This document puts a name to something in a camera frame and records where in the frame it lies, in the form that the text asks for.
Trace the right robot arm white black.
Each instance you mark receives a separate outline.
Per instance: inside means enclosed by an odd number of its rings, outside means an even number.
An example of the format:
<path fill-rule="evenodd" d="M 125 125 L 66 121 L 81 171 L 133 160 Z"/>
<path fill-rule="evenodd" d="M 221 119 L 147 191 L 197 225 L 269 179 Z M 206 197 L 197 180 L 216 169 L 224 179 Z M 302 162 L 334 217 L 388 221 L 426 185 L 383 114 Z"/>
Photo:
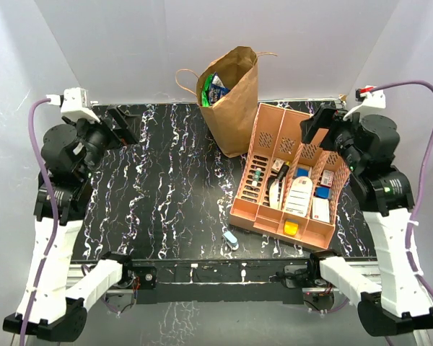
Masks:
<path fill-rule="evenodd" d="M 347 117 L 343 110 L 321 105 L 300 128 L 303 143 L 325 129 L 320 147 L 337 153 L 350 170 L 349 184 L 371 231 L 380 271 L 380 283 L 373 283 L 337 252 L 324 250 L 310 255 L 308 280 L 338 288 L 373 337 L 433 329 L 433 300 L 413 272 L 405 243 L 415 207 L 407 176 L 392 164 L 400 141 L 397 125 L 383 115 Z"/>

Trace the blue chips bag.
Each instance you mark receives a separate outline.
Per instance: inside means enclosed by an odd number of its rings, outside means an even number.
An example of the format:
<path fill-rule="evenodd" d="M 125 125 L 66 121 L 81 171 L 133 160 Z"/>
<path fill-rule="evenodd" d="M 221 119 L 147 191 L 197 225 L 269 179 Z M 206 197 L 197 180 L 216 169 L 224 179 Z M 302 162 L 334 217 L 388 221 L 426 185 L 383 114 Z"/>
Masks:
<path fill-rule="evenodd" d="M 222 97 L 226 96 L 230 89 L 226 88 L 217 73 L 212 74 L 207 97 L 210 105 L 217 103 Z"/>

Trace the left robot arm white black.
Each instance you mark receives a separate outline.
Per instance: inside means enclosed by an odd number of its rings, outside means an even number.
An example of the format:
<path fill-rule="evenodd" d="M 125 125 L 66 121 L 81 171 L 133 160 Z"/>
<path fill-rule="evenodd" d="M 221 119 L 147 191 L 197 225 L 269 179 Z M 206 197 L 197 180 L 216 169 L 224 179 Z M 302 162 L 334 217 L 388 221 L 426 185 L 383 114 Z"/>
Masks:
<path fill-rule="evenodd" d="M 118 106 L 110 106 L 103 119 L 84 118 L 63 123 L 45 133 L 37 145 L 30 133 L 40 166 L 35 201 L 35 245 L 22 300 L 5 317 L 3 330 L 49 342 L 78 339 L 93 305 L 117 285 L 134 281 L 131 256 L 108 252 L 68 288 L 67 277 L 78 233 L 92 197 L 91 175 L 109 150 L 136 144 L 137 137 Z"/>

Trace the brown paper bag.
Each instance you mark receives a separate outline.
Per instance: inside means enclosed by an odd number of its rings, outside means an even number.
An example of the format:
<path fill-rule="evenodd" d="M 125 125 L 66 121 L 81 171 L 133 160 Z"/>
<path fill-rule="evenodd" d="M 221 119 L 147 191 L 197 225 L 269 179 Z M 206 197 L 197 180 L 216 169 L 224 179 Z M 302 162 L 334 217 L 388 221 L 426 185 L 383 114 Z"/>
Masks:
<path fill-rule="evenodd" d="M 221 152 L 229 157 L 248 151 L 253 123 L 258 109 L 258 58 L 275 56 L 272 52 L 255 52 L 250 47 L 237 46 L 212 61 L 197 76 L 195 89 L 181 86 L 197 101 L 201 114 Z M 204 84 L 211 74 L 218 74 L 229 93 L 215 104 L 205 107 L 202 101 Z"/>

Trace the green cassava chips bag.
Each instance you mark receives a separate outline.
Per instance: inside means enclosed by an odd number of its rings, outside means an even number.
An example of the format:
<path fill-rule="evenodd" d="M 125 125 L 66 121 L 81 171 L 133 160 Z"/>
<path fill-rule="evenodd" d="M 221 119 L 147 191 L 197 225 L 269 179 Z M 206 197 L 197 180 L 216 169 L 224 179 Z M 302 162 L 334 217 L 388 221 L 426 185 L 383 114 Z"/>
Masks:
<path fill-rule="evenodd" d="M 211 105 L 209 102 L 209 90 L 211 88 L 211 83 L 213 81 L 213 78 L 214 78 L 214 73 L 209 74 L 206 77 L 203 88 L 201 90 L 201 105 L 203 107 L 209 107 Z"/>

